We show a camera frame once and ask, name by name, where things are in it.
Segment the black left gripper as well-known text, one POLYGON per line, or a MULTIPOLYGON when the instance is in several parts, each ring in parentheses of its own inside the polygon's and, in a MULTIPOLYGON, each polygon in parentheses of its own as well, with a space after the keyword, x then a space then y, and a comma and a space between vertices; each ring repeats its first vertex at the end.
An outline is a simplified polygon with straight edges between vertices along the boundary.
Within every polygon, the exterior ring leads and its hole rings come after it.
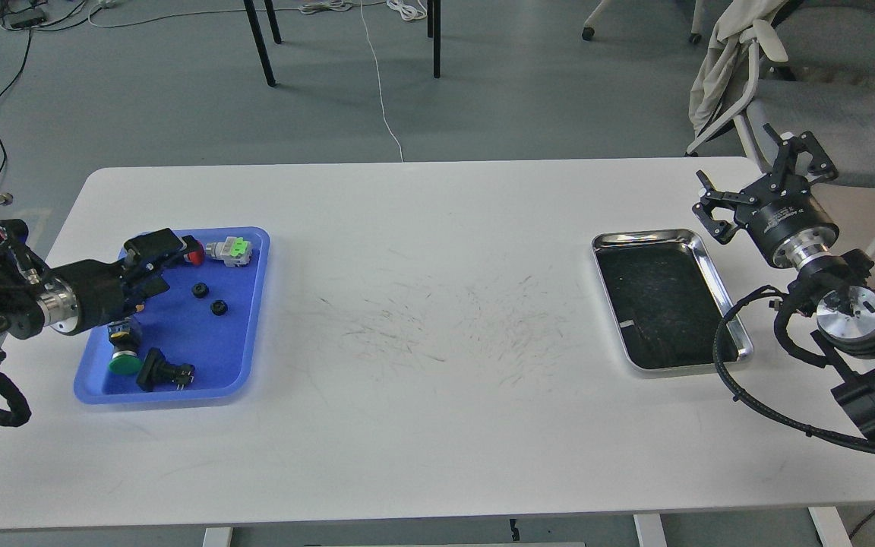
POLYGON ((184 249, 180 236, 160 229, 126 240, 122 264, 87 259, 51 269, 37 296, 44 325, 72 336, 134 314, 170 290, 160 268, 184 249), (131 293, 124 273, 131 273, 131 293))

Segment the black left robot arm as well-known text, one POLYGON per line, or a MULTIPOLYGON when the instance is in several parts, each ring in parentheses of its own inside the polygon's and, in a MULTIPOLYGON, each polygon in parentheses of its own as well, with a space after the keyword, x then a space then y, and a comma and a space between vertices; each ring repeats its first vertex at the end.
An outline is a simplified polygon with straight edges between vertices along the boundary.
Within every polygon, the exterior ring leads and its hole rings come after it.
MULTIPOLYGON (((13 196, 0 193, 0 207, 13 196)), ((201 255, 201 244, 170 229, 142 233, 124 244, 125 256, 112 263, 82 260, 50 267, 27 246, 27 224, 0 220, 0 367, 6 335, 20 340, 37 336, 45 327, 67 336, 136 314, 143 303, 168 289, 161 274, 201 255)), ((27 398, 0 369, 0 426, 27 423, 27 398)))

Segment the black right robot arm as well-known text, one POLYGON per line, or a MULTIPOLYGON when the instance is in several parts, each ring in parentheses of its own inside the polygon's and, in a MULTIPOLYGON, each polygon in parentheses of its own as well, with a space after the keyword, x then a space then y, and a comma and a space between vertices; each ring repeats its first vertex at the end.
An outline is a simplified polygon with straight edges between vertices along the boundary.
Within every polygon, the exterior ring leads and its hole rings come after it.
POLYGON ((796 270, 798 276, 785 291, 761 286, 723 312, 712 340, 716 374, 734 401, 764 418, 875 456, 875 289, 868 283, 874 263, 860 249, 831 252, 839 228, 812 187, 839 173, 816 136, 809 131, 781 136, 771 127, 765 131, 778 145, 771 169, 740 191, 715 189, 708 175, 698 171, 703 190, 692 211, 718 242, 726 245, 742 229, 769 266, 796 270), (837 371, 842 382, 831 394, 859 436, 782 415, 730 374, 720 357, 720 335, 742 308, 764 298, 775 307, 773 333, 780 347, 808 365, 837 371))

